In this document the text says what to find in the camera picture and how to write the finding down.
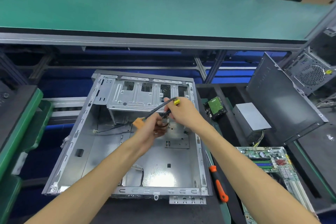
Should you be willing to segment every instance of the ventilation hole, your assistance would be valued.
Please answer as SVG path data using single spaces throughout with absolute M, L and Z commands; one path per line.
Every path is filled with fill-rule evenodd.
M 126 90 L 133 90 L 134 82 L 124 82 L 124 86 L 126 87 Z
M 76 150 L 76 157 L 81 157 L 83 156 L 84 150 L 83 149 L 77 149 Z
M 141 91 L 143 92 L 152 92 L 153 84 L 144 82 L 141 86 Z
M 163 93 L 163 97 L 161 98 L 161 102 L 164 102 L 164 98 L 170 98 L 170 85 L 161 84 L 160 85 L 160 93 Z
M 303 84 L 316 86 L 324 81 L 326 71 L 320 65 L 309 65 L 301 71 L 299 77 Z
M 178 96 L 184 97 L 184 92 L 188 90 L 187 86 L 179 86 L 178 87 Z

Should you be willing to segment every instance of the metal computer chassis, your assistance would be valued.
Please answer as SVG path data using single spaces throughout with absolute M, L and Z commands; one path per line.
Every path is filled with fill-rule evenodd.
M 93 78 L 43 194 L 60 194 L 90 172 L 132 136 L 135 128 L 130 122 L 160 105 L 164 97 L 186 97 L 198 109 L 192 78 L 105 70 L 97 70 Z M 212 190 L 204 154 L 199 136 L 170 120 L 168 132 L 128 171 L 112 197 L 166 197 L 171 204 L 205 204 Z

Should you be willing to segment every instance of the motherboard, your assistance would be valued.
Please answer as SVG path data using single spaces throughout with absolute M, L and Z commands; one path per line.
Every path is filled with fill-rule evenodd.
M 293 168 L 284 147 L 236 147 L 242 154 L 252 160 L 269 176 L 281 184 L 293 195 L 308 211 L 316 216 L 316 213 L 306 195 L 304 188 Z M 245 205 L 244 215 L 247 224 L 257 224 Z

